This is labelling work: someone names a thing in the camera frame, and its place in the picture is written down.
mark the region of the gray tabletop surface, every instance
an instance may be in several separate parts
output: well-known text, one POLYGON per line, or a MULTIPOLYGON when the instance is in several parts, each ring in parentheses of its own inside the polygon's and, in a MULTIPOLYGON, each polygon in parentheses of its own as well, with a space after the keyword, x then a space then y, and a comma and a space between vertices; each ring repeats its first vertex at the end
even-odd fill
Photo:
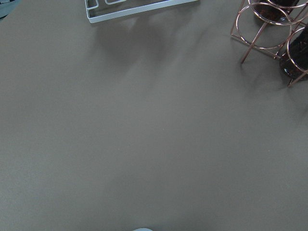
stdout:
POLYGON ((0 23, 1 231, 307 231, 308 82, 230 38, 239 0, 0 23))

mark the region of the wine bottle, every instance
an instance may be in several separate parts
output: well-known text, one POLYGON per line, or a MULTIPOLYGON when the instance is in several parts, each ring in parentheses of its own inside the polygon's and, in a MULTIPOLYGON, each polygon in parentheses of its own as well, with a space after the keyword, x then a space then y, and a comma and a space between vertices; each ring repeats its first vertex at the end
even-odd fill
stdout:
MULTIPOLYGON (((267 0, 258 0, 258 2, 269 3, 267 0)), ((271 2, 279 6, 293 7, 298 4, 299 0, 271 0, 271 2)), ((256 5, 255 10, 262 17, 274 22, 281 22, 286 20, 285 15, 281 11, 269 5, 256 5)), ((290 14, 293 8, 282 8, 282 10, 285 11, 287 14, 290 14)))
MULTIPOLYGON (((308 26, 302 33, 289 45, 289 53, 293 61, 302 69, 308 69, 308 26)), ((303 74, 291 62, 287 51, 285 51, 280 59, 280 68, 284 74, 291 79, 296 79, 303 74)), ((307 80, 308 75, 304 75, 301 80, 307 80)))

